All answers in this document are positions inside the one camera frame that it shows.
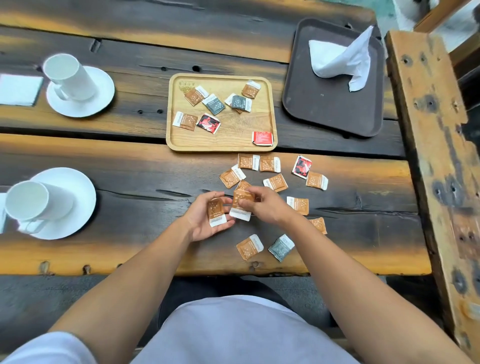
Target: person's left hand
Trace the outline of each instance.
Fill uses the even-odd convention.
[[[230,212],[230,206],[223,206],[223,211],[227,217],[227,222],[217,225],[214,228],[210,226],[207,213],[207,203],[214,198],[220,197],[224,204],[231,204],[232,199],[230,197],[224,197],[224,195],[224,192],[219,191],[201,194],[196,198],[196,200],[188,208],[187,212],[185,212],[183,215],[182,218],[187,224],[189,224],[189,227],[191,228],[193,242],[209,238],[219,231],[232,227],[235,223],[235,219],[228,215],[228,212]]]

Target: tray rim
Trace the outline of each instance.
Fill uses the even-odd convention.
[[[270,110],[270,114],[272,115],[272,128],[273,128],[273,138],[274,142],[272,146],[256,146],[255,144],[252,143],[252,148],[251,149],[242,149],[242,150],[237,150],[237,149],[230,149],[230,150],[225,150],[225,149],[210,149],[210,150],[204,150],[204,149],[192,149],[192,147],[186,147],[186,146],[177,146],[172,143],[170,139],[170,133],[171,133],[171,128],[172,128],[172,122],[171,122],[171,114],[172,114],[172,102],[173,102],[173,84],[175,80],[178,77],[191,77],[191,78],[234,78],[234,79],[246,79],[246,80],[261,80],[264,81],[267,85],[267,93],[268,93],[268,99],[270,102],[270,105],[272,106],[272,109]],[[278,135],[276,131],[276,121],[275,121],[275,107],[273,104],[273,93],[272,93],[272,84],[270,83],[269,80],[267,80],[265,77],[261,76],[238,76],[238,75],[224,75],[224,74],[211,74],[211,73],[201,73],[201,74],[194,74],[194,73],[176,73],[173,76],[170,77],[170,81],[168,83],[168,106],[167,106],[167,133],[165,135],[165,140],[167,141],[167,145],[170,149],[175,150],[177,152],[203,152],[203,153],[209,153],[209,152],[271,152],[276,148],[278,145]]]
[[[301,120],[301,121],[304,121],[306,123],[313,123],[315,125],[319,125],[321,127],[325,127],[325,128],[331,128],[331,129],[334,129],[334,130],[337,130],[339,132],[343,132],[343,133],[349,133],[349,134],[353,134],[353,135],[358,135],[360,137],[366,137],[366,138],[371,138],[375,135],[377,135],[382,126],[383,126],[383,113],[384,113],[384,81],[382,79],[382,107],[381,107],[381,118],[380,118],[380,121],[378,123],[375,123],[371,132],[370,133],[366,133],[366,134],[358,134],[358,133],[353,133],[353,132],[350,132],[350,131],[347,131],[347,130],[344,130],[344,129],[340,129],[340,128],[336,128],[334,126],[330,126],[330,125],[326,125],[326,124],[320,124],[318,122],[314,122],[314,121],[310,121],[310,120],[305,120],[305,119],[302,119],[302,118],[299,118],[295,115],[293,115],[289,110],[288,108],[285,106],[286,102],[285,102],[285,89],[288,88],[289,84],[290,84],[290,64],[292,63],[292,58],[293,58],[293,55],[295,54],[295,51],[296,49],[298,48],[298,38],[297,38],[297,34],[298,34],[298,31],[300,30],[301,27],[304,26],[303,23],[308,23],[310,21],[313,21],[313,22],[318,22],[318,23],[326,23],[328,25],[331,25],[333,27],[337,27],[339,29],[342,29],[342,31],[345,31],[345,32],[352,32],[352,33],[355,33],[355,34],[358,34],[360,35],[362,32],[361,31],[358,31],[356,29],[349,29],[349,28],[345,28],[345,27],[342,27],[338,24],[335,24],[335,23],[331,23],[331,22],[328,22],[326,20],[322,20],[322,19],[318,19],[318,18],[314,18],[314,17],[306,17],[306,18],[303,18],[301,19],[298,24],[297,24],[297,28],[295,29],[295,36],[293,38],[293,46],[292,46],[292,53],[290,55],[290,62],[288,63],[288,70],[287,70],[287,75],[286,75],[286,78],[285,78],[285,83],[284,83],[284,87],[283,87],[283,92],[282,92],[282,106],[283,108],[285,109],[285,111],[293,118],[297,119],[297,120]],[[373,36],[370,36],[370,39],[369,39],[369,42],[373,40],[373,42],[377,43],[377,47],[378,49],[383,53],[384,55],[384,49],[383,49],[383,44],[381,43],[381,41],[379,41],[377,38],[373,37]]]

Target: person's right arm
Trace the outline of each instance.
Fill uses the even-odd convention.
[[[285,230],[325,304],[368,364],[472,364],[422,311],[318,231],[268,187],[247,189],[260,202],[240,205]]]

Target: black plastic tray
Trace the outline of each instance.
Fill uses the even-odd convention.
[[[308,41],[348,46],[361,32],[314,18],[297,26],[282,102],[294,118],[357,134],[374,136],[382,127],[384,48],[373,35],[369,41],[370,73],[365,87],[350,92],[349,75],[320,78],[313,73]]]

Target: white napkin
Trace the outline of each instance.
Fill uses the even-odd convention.
[[[0,234],[3,233],[5,226],[5,220],[7,219],[7,213],[5,212],[5,198],[7,194],[0,194]]]
[[[350,91],[363,89],[370,72],[368,42],[372,30],[373,26],[370,25],[348,47],[320,40],[309,40],[313,72],[321,78],[351,74],[353,77],[348,83]]]
[[[0,74],[0,104],[32,106],[42,81],[40,76]]]

